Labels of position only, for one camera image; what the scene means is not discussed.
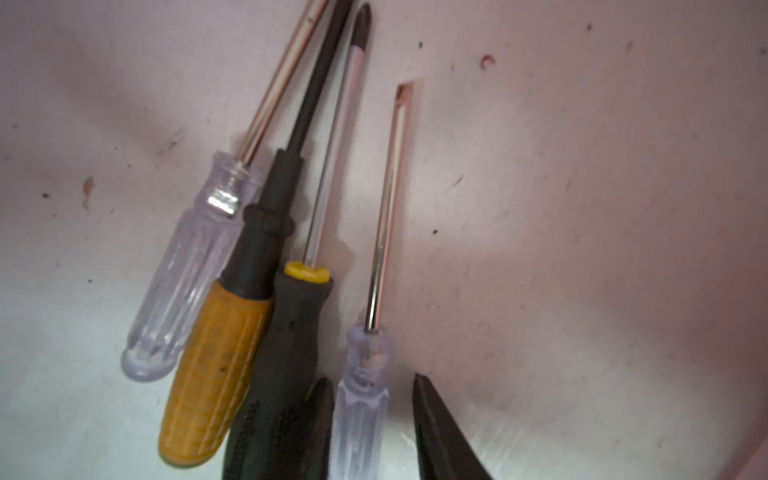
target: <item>stain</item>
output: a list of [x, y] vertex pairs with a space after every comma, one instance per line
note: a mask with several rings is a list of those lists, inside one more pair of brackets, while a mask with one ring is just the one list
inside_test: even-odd
[[85, 199], [83, 199], [83, 208], [88, 210], [88, 202], [91, 201], [91, 192], [94, 190], [94, 187], [96, 184], [94, 183], [93, 177], [88, 177], [83, 181], [83, 195], [85, 195]]
[[156, 155], [158, 157], [162, 157], [165, 154], [169, 154], [178, 144], [184, 139], [184, 131], [186, 128], [179, 128], [174, 132], [173, 135], [170, 136], [168, 139], [168, 142], [166, 143], [165, 147], [160, 149]]
[[496, 59], [493, 58], [493, 55], [484, 55], [483, 58], [480, 59], [480, 68], [482, 70], [485, 70], [485, 63], [487, 61], [490, 61], [491, 65], [496, 65]]

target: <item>white surface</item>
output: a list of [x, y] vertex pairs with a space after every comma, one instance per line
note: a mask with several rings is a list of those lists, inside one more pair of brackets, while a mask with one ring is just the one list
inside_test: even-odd
[[[0, 5], [4, 477], [218, 478], [220, 454], [192, 470], [160, 461], [170, 378], [130, 382], [118, 355], [302, 7]], [[417, 478], [415, 371], [498, 479], [714, 477], [768, 396], [766, 3], [373, 7], [338, 240], [323, 252], [338, 283], [320, 369], [338, 379], [366, 299], [395, 86], [422, 78], [388, 280], [397, 361], [380, 478]], [[481, 71], [486, 53], [496, 65]], [[312, 62], [262, 158], [285, 144]], [[307, 151], [299, 246], [339, 80]]]

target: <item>red mark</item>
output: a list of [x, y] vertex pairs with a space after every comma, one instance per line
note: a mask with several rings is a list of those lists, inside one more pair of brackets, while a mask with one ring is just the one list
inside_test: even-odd
[[483, 58], [482, 58], [482, 60], [480, 61], [480, 68], [482, 68], [483, 70], [485, 70], [485, 63], [486, 63], [487, 61], [490, 61], [490, 62], [491, 62], [491, 65], [496, 65], [496, 59], [495, 59], [495, 58], [493, 58], [493, 55], [486, 55], [486, 56], [485, 56], [485, 57], [483, 57]]

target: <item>metal shaft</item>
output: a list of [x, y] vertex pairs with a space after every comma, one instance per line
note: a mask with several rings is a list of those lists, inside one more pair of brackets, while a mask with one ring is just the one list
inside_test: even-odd
[[344, 137], [348, 130], [352, 106], [360, 87], [360, 77], [364, 61], [365, 52], [363, 49], [356, 45], [351, 45], [346, 58], [344, 79], [342, 80], [341, 92], [339, 93], [339, 102], [336, 105], [336, 115], [333, 118], [331, 137], [328, 141], [323, 175], [320, 178], [320, 186], [317, 191], [317, 199], [315, 200], [310, 236], [306, 239], [304, 265], [310, 268], [317, 267], [317, 257], [323, 242], [323, 226], [328, 212], [328, 199], [333, 186], [333, 176], [336, 170], [336, 163], [339, 160], [344, 145]]
[[395, 213], [400, 164], [406, 149], [406, 134], [411, 115], [412, 98], [413, 83], [398, 85], [395, 96], [395, 112], [392, 116], [392, 132], [389, 135], [389, 154], [384, 175], [382, 205], [379, 211], [379, 229], [376, 233], [376, 249], [373, 253], [371, 287], [368, 295], [368, 311], [366, 312], [366, 332], [375, 332], [379, 328], [384, 278], [389, 262], [389, 237], [392, 230], [392, 218]]
[[264, 137], [264, 132], [266, 132], [266, 127], [275, 113], [277, 103], [283, 96], [288, 81], [291, 75], [293, 75], [293, 70], [296, 69], [301, 54], [304, 52], [304, 48], [307, 42], [309, 42], [327, 3], [328, 0], [309, 0], [304, 9], [299, 24], [293, 32], [293, 37], [290, 39], [285, 53], [283, 53], [283, 59], [280, 60], [280, 65], [277, 66], [272, 82], [261, 100], [261, 105], [259, 105], [256, 115], [253, 116], [253, 121], [251, 121], [248, 132], [243, 139], [243, 144], [240, 146], [240, 150], [235, 157], [236, 161], [246, 167], [250, 166], [250, 162], [253, 161], [253, 154]]

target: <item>screwdriver tip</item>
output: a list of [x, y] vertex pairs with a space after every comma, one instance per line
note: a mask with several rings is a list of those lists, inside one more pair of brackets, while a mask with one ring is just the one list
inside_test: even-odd
[[368, 45], [368, 35], [371, 32], [373, 14], [371, 5], [364, 3], [355, 17], [355, 28], [352, 30], [352, 45], [357, 45], [363, 50]]
[[413, 96], [413, 82], [410, 81], [407, 84], [400, 84], [397, 86], [397, 93], [395, 94], [395, 105], [400, 106], [411, 103], [411, 97]]

